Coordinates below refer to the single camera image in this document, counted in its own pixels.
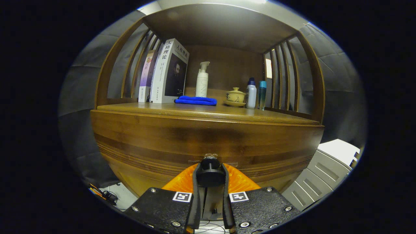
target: drawer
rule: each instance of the drawer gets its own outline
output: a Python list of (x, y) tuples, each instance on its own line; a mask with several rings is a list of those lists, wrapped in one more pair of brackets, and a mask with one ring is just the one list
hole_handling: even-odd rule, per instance
[(302, 171), (296, 179), (296, 182), (314, 201), (321, 199), (323, 196), (333, 191), (327, 183), (307, 168)]
[(333, 190), (350, 172), (343, 164), (319, 151), (316, 151), (307, 168)]
[(314, 202), (314, 200), (296, 181), (294, 181), (293, 184), (291, 184), (282, 193), (282, 195), (300, 211), (304, 210)]

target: pump dispenser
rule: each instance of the pump dispenser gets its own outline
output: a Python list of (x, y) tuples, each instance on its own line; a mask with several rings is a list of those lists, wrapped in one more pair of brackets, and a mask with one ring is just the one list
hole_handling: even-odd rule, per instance
[(207, 66), (209, 62), (201, 62), (201, 69), (198, 72), (198, 76), (196, 78), (196, 97), (207, 97), (207, 90), (208, 90), (208, 73), (205, 71), (207, 70)]

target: blue towel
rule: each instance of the blue towel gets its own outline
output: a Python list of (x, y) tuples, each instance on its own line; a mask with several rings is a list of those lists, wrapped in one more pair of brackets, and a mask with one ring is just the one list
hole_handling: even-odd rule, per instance
[(217, 100), (207, 97), (180, 96), (178, 99), (175, 99), (175, 103), (215, 106), (217, 105)]

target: black mount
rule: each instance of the black mount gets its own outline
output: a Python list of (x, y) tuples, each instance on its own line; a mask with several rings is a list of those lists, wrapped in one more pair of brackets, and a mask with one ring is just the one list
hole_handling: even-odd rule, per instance
[(217, 187), (225, 184), (225, 172), (216, 157), (208, 156), (201, 161), (196, 178), (201, 187)]

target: wooden shelf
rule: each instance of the wooden shelf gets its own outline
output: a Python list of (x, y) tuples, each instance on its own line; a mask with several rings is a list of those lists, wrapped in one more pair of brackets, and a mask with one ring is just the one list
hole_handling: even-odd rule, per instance
[(144, 22), (163, 40), (264, 53), (296, 29), (259, 12), (225, 4), (198, 3), (158, 11)]
[(147, 115), (163, 115), (166, 117), (184, 117), (222, 121), (240, 121), (255, 123), (282, 123), (282, 124), (313, 124), (319, 122), (288, 114), (247, 109), (243, 107), (229, 107), (222, 103), (216, 106), (190, 105), (177, 103), (121, 103), (112, 105), (98, 106), (101, 111), (130, 112)]

